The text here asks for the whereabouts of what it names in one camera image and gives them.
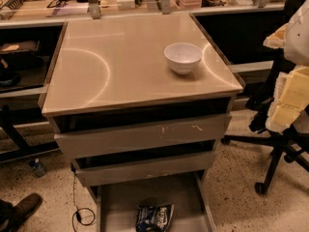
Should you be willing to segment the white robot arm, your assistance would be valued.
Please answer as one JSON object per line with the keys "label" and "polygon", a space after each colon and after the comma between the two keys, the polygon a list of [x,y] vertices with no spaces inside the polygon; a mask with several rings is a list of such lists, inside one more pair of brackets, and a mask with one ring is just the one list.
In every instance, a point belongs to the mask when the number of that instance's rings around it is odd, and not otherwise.
{"label": "white robot arm", "polygon": [[309,0],[263,42],[269,48],[282,48],[284,57],[295,63],[289,73],[280,73],[275,82],[274,101],[267,113],[267,128],[283,132],[309,104]]}

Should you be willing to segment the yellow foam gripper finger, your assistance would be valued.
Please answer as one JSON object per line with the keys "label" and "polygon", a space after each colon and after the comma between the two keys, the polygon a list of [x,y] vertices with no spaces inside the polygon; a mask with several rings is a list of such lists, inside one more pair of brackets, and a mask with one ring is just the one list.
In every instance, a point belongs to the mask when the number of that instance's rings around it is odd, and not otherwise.
{"label": "yellow foam gripper finger", "polygon": [[309,68],[296,66],[289,73],[281,72],[273,96],[266,127],[270,131],[283,132],[309,104]]}
{"label": "yellow foam gripper finger", "polygon": [[268,48],[283,48],[285,46],[285,35],[288,24],[282,25],[274,33],[265,38],[263,46]]}

